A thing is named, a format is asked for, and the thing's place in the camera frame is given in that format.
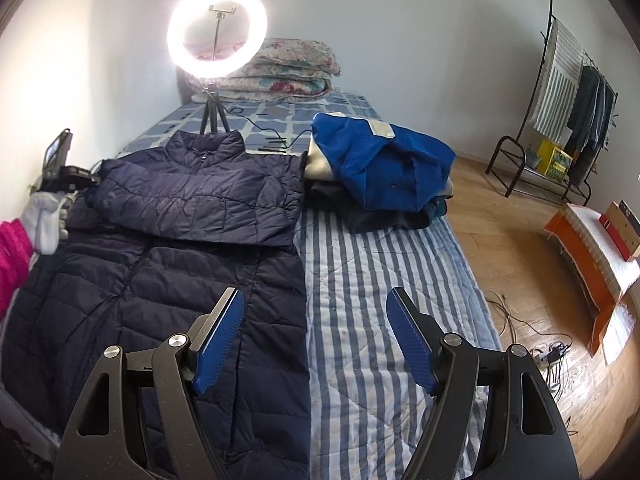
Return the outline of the left hand white glove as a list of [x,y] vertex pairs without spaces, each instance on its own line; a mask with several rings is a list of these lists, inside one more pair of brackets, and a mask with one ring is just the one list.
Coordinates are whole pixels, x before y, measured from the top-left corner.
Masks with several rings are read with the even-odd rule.
[[37,192],[20,215],[20,220],[34,252],[38,255],[52,255],[60,240],[66,240],[66,221],[73,206],[72,194]]

